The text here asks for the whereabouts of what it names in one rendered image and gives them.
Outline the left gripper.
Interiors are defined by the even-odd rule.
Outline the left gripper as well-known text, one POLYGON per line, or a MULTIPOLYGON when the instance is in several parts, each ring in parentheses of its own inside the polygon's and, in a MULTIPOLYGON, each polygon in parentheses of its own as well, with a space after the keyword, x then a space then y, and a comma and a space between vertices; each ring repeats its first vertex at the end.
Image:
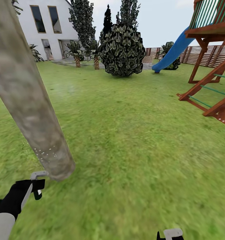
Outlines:
POLYGON ((34 187, 34 190, 42 190, 45 186, 45 179, 43 180, 33 180, 34 184, 35 184, 35 187, 34 187))

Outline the pesticide atomizer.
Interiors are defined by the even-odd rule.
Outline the pesticide atomizer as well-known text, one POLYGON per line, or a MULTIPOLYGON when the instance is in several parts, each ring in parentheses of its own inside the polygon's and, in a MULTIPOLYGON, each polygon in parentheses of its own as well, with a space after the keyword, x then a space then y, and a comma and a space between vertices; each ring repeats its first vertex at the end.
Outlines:
POLYGON ((35 190, 35 191, 33 191, 33 193, 34 193, 34 196, 35 196, 35 200, 39 200, 39 199, 42 198, 42 191, 41 191, 41 189, 40 190, 35 190))

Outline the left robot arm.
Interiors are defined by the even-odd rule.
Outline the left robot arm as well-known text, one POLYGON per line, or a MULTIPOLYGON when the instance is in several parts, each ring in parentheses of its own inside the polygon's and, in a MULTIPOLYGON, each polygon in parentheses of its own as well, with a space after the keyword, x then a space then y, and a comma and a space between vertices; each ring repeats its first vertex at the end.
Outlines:
POLYGON ((0 200, 0 240, 9 240, 18 214, 21 213, 32 190, 44 188, 45 179, 37 180, 37 177, 48 175, 49 171, 45 170, 32 172, 29 180, 16 181, 4 199, 0 200))

